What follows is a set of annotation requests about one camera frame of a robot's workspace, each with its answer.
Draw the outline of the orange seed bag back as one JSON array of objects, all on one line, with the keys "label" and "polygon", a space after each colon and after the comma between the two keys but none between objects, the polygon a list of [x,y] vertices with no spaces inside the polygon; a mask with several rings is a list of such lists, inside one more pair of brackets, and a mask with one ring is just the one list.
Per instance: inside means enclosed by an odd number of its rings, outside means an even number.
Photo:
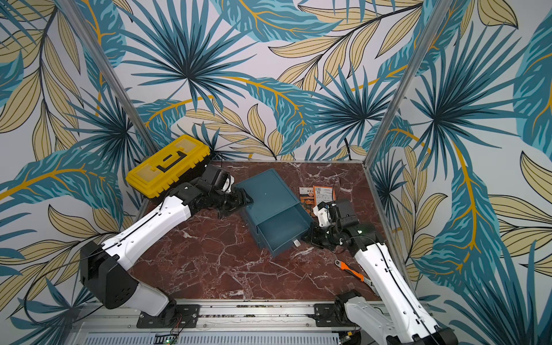
[{"label": "orange seed bag back", "polygon": [[320,203],[330,203],[336,200],[336,194],[332,187],[314,186],[313,194],[316,205]]}]

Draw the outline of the marigold seed bag front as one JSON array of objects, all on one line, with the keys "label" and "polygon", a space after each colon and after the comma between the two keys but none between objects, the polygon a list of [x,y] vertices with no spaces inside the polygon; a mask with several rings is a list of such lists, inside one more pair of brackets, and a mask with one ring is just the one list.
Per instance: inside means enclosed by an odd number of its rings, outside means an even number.
[{"label": "marigold seed bag front", "polygon": [[313,187],[300,187],[299,199],[300,204],[302,205],[303,209],[308,213],[308,215],[311,218],[315,218],[316,216],[313,213],[313,208],[316,206],[316,204]]}]

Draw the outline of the teal drawer cabinet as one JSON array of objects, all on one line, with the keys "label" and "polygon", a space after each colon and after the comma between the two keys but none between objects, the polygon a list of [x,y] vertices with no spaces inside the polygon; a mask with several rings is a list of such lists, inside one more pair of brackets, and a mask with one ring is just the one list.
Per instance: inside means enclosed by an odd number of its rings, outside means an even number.
[{"label": "teal drawer cabinet", "polygon": [[288,208],[300,205],[300,202],[274,169],[261,172],[237,186],[247,191],[254,201],[244,207],[240,214],[257,246],[263,249],[257,226]]}]

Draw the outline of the teal top drawer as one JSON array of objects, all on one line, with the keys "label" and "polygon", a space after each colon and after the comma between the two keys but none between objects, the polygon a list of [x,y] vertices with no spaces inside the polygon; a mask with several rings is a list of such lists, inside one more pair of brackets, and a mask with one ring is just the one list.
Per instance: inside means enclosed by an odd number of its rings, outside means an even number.
[{"label": "teal top drawer", "polygon": [[301,205],[288,208],[257,226],[261,246],[272,257],[277,257],[293,247],[312,223],[313,219]]}]

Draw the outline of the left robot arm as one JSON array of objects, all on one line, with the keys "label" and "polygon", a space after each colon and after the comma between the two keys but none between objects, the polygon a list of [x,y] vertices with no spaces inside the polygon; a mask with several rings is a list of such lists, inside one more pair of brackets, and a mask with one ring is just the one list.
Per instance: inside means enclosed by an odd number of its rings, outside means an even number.
[{"label": "left robot arm", "polygon": [[175,317],[176,302],[129,270],[170,230],[199,211],[215,209],[224,218],[252,203],[242,188],[204,190],[184,183],[128,229],[101,244],[85,245],[80,251],[80,281],[107,309],[133,308],[168,323]]}]

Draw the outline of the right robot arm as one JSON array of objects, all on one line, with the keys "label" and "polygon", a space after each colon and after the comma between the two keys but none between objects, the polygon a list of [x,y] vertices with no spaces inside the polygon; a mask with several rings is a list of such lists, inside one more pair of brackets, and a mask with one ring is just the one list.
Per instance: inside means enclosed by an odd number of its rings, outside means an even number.
[{"label": "right robot arm", "polygon": [[337,321],[356,326],[376,344],[458,344],[454,331],[441,326],[425,309],[399,272],[383,238],[373,226],[358,224],[322,229],[313,225],[302,240],[322,250],[342,247],[355,259],[370,280],[387,313],[382,313],[356,290],[336,296],[333,307],[318,311],[324,326]]}]

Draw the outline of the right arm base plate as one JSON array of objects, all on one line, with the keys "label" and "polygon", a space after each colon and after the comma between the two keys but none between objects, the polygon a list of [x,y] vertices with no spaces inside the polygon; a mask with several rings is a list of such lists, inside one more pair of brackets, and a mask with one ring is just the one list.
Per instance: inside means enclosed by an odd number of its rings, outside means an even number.
[{"label": "right arm base plate", "polygon": [[351,326],[346,319],[343,308],[336,303],[316,303],[313,319],[317,327]]}]

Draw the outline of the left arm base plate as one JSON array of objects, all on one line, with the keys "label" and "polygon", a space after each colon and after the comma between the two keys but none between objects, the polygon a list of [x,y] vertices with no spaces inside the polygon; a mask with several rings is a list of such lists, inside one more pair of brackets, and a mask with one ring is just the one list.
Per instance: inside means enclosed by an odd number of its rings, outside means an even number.
[{"label": "left arm base plate", "polygon": [[198,322],[201,306],[198,304],[169,305],[159,316],[141,312],[137,321],[138,329],[194,329]]}]

